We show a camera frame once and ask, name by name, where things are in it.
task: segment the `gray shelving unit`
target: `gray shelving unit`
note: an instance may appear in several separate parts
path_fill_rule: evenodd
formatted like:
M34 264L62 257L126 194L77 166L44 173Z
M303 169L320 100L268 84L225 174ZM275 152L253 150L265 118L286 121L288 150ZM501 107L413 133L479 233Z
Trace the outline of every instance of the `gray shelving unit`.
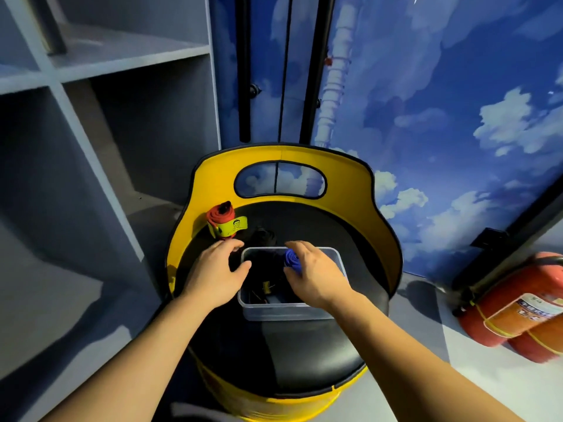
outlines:
M48 2L64 55L0 0L0 219L44 260L155 293L191 170L220 149L209 2Z

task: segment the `shelf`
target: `shelf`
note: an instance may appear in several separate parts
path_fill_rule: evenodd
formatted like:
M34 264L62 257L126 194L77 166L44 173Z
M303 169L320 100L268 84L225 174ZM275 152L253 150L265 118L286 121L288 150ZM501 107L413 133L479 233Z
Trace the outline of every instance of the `shelf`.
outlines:
M37 89L46 85L46 77L41 72L0 64L0 95Z
M59 24L68 48L51 57L62 83L209 53L209 45L88 25Z

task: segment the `cloud mural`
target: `cloud mural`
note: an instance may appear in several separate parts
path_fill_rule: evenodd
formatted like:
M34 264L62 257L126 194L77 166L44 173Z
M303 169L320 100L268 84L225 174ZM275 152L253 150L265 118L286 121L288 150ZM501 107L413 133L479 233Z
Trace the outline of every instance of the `cloud mural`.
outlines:
M288 0L252 2L261 17L253 80L263 87L253 141L273 142ZM299 140L317 2L293 4L283 142ZM225 29L214 27L214 47L232 68ZM563 0L336 0L313 142L370 164L406 271L451 281L479 253L469 245L485 227L506 228L563 174L561 44ZM232 100L236 75L219 74L220 101ZM220 102L223 144L233 109ZM271 174L246 186L261 189ZM307 189L304 172L283 178Z

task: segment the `plastic container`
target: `plastic container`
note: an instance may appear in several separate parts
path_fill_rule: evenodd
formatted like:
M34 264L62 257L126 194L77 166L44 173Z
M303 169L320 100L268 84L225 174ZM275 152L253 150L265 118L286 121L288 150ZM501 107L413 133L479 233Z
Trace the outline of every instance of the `plastic container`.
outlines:
M338 269L346 277L346 270L342 264L342 258L338 250L332 247L319 247L319 249L336 263ZM240 260L244 262L256 251L271 251L280 256L285 254L287 247L249 247L244 249ZM308 319L331 319L332 316L319 308L313 308L304 302L299 303L262 303L250 304L248 291L244 285L238 292L238 301L243 308L244 318L249 321L287 321L287 320L308 320Z

